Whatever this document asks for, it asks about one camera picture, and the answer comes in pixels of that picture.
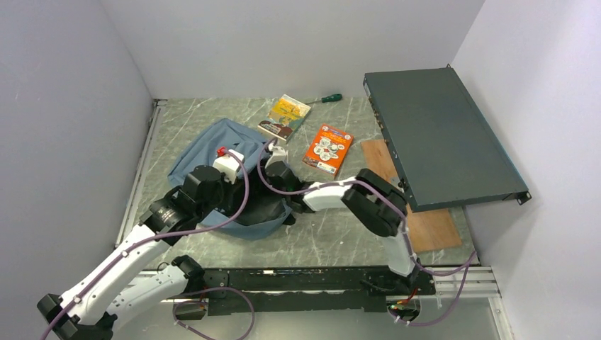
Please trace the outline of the blue grey backpack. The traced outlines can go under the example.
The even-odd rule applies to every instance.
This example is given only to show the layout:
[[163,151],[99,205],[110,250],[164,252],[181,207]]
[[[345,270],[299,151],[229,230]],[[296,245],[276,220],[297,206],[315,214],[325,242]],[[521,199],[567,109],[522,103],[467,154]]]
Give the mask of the blue grey backpack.
[[286,201],[267,189],[257,173],[259,152],[267,139],[256,130],[227,118],[203,130],[176,158],[167,175],[170,186],[184,183],[186,175],[199,165],[211,166],[217,159],[217,150],[227,147],[243,156],[245,169],[252,188],[245,210],[229,224],[218,229],[231,237],[258,240],[268,237],[285,221],[292,222],[292,209]]

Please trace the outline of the orange children's book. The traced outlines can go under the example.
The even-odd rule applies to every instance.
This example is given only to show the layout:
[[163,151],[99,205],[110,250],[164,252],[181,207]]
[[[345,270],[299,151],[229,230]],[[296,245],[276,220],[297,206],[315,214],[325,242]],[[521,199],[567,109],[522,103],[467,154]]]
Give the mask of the orange children's book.
[[349,151],[354,136],[348,132],[322,124],[302,162],[335,177]]

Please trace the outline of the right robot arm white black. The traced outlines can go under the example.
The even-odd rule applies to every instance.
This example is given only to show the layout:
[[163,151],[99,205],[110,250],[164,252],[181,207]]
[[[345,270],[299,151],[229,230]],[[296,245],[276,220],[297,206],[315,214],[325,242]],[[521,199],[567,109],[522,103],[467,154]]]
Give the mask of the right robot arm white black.
[[419,269],[409,240],[407,199],[395,186],[370,169],[356,176],[327,183],[300,180],[287,163],[276,161],[257,168],[264,185],[283,196],[296,213],[348,209],[383,245],[392,272],[390,288],[371,282],[365,286],[407,294],[418,283]]

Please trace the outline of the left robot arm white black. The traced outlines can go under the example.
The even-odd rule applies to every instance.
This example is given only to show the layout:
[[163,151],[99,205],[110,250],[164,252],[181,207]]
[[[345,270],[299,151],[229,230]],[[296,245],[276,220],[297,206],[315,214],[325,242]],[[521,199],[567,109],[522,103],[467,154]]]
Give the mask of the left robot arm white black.
[[111,339],[133,317],[178,295],[192,298],[206,287],[206,272],[187,255],[172,260],[147,280],[131,286],[146,265],[181,238],[202,231],[197,224],[221,208],[235,193],[242,194],[233,216],[211,230],[226,226],[246,207],[250,194],[248,171],[241,163],[197,166],[162,198],[153,202],[123,242],[91,273],[61,294],[49,293],[37,303],[47,321],[42,339]]

